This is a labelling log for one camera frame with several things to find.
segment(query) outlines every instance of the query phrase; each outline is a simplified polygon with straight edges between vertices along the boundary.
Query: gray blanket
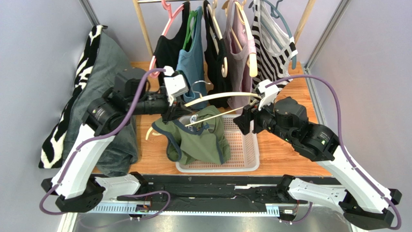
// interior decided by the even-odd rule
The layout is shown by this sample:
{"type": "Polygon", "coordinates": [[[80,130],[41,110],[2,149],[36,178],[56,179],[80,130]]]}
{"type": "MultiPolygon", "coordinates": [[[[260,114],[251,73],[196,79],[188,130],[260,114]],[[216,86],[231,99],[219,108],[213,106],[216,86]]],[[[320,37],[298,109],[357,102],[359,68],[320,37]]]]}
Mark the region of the gray blanket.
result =
{"type": "MultiPolygon", "coordinates": [[[[101,34],[100,47],[92,73],[80,96],[74,102],[71,112],[69,129],[63,142],[63,158],[66,159],[76,141],[79,127],[82,123],[88,105],[113,87],[116,73],[131,69],[126,54],[119,45],[107,36],[101,34]]],[[[97,168],[106,176],[122,176],[129,171],[131,164],[137,162],[136,123],[134,117],[126,127],[114,138],[100,157],[97,168]]]]}

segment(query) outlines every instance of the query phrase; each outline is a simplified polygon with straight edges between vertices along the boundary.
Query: black and white striped top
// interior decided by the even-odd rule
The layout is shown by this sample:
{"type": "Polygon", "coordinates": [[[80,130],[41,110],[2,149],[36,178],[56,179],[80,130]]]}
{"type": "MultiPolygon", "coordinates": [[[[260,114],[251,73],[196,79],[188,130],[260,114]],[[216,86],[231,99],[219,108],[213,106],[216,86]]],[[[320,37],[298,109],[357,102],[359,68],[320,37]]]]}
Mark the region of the black and white striped top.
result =
{"type": "MultiPolygon", "coordinates": [[[[253,88],[263,80],[275,81],[290,76],[289,62],[296,56],[294,38],[289,38],[270,16],[265,2],[254,0],[252,34],[256,45],[258,75],[253,78],[253,88]]],[[[277,84],[282,90],[291,80],[277,84]]]]}

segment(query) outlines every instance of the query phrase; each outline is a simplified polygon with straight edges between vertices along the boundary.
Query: black tank top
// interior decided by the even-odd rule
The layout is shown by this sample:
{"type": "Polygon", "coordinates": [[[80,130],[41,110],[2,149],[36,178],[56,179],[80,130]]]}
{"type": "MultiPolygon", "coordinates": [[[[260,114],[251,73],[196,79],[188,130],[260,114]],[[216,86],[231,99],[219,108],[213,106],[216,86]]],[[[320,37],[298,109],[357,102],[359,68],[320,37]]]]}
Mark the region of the black tank top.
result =
{"type": "MultiPolygon", "coordinates": [[[[207,63],[207,76],[209,80],[213,84],[213,89],[209,91],[207,94],[215,94],[215,93],[225,93],[232,91],[232,84],[230,82],[229,74],[226,78],[222,75],[222,65],[223,65],[223,58],[226,57],[226,46],[224,45],[223,39],[219,40],[216,34],[216,29],[213,25],[213,19],[210,15],[207,6],[209,2],[205,0],[203,2],[203,10],[204,10],[204,17],[205,17],[205,26],[206,26],[206,40],[207,40],[207,49],[205,51],[205,60],[207,63]],[[213,43],[213,37],[216,38],[219,48],[219,53],[216,51],[216,47],[213,43]]],[[[227,100],[229,97],[226,98],[217,98],[209,100],[211,105],[216,106],[217,108],[223,107],[227,108],[229,105],[227,104],[227,100]]]]}
{"type": "MultiPolygon", "coordinates": [[[[190,3],[183,3],[182,11],[182,25],[180,26],[179,31],[176,36],[172,39],[167,39],[165,36],[160,36],[157,41],[156,49],[153,53],[156,56],[156,67],[163,68],[164,66],[170,66],[176,70],[177,61],[179,59],[179,52],[183,48],[186,37],[186,29],[190,13],[190,3]]],[[[191,39],[186,46],[187,51],[191,47],[191,39]]],[[[159,86],[164,84],[164,74],[161,72],[159,74],[159,86]]]]}

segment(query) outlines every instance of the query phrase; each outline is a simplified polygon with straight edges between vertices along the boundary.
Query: zebra print pillow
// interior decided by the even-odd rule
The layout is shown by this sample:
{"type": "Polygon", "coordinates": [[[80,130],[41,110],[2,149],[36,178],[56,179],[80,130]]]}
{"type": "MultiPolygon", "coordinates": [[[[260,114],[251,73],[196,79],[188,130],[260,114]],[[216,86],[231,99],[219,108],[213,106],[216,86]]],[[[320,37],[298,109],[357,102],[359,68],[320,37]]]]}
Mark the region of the zebra print pillow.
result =
{"type": "Polygon", "coordinates": [[[76,78],[74,79],[74,90],[72,97],[67,102],[60,115],[60,120],[52,129],[50,135],[42,145],[39,168],[60,168],[63,164],[61,157],[63,152],[63,140],[69,127],[72,107],[82,90],[87,84],[93,66],[96,62],[100,46],[100,34],[103,26],[94,26],[88,34],[85,49],[77,65],[76,78]]]}

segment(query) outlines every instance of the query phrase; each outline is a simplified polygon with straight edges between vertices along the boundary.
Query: teal hanger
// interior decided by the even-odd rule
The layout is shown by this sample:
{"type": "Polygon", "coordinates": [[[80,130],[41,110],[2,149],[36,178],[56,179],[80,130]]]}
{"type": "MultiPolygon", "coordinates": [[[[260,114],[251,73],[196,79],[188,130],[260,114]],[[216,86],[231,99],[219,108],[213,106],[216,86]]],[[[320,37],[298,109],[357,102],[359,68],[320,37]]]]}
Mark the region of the teal hanger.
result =
{"type": "MultiPolygon", "coordinates": [[[[264,2],[266,2],[267,4],[269,4],[269,6],[270,6],[270,8],[271,8],[271,13],[270,13],[270,16],[272,16],[272,17],[274,17],[274,18],[280,18],[281,20],[282,20],[282,23],[284,24],[284,26],[285,26],[285,28],[286,28],[286,31],[287,31],[287,33],[288,33],[288,36],[289,36],[289,38],[292,38],[293,37],[293,35],[292,35],[292,33],[291,33],[291,30],[289,29],[289,26],[288,26],[288,24],[286,23],[286,20],[285,20],[285,18],[283,18],[283,16],[282,16],[282,14],[278,11],[278,5],[279,5],[279,3],[281,2],[281,1],[283,1],[283,0],[278,0],[278,2],[276,3],[276,7],[271,3],[271,2],[269,2],[268,0],[261,0],[261,1],[264,1],[264,2]]],[[[253,1],[252,1],[252,3],[249,5],[249,8],[251,8],[253,6],[253,1]]],[[[265,23],[263,23],[262,22],[262,25],[263,25],[263,27],[267,30],[267,31],[269,31],[269,29],[268,29],[268,27],[267,27],[267,25],[265,24],[265,23]]],[[[269,33],[270,34],[270,37],[272,37],[272,39],[275,41],[275,43],[278,45],[278,47],[279,48],[282,48],[281,47],[281,45],[280,45],[280,43],[279,43],[279,41],[276,39],[276,37],[272,34],[272,33],[269,33]]],[[[293,56],[292,57],[292,69],[295,69],[296,68],[296,56],[293,56]]]]}

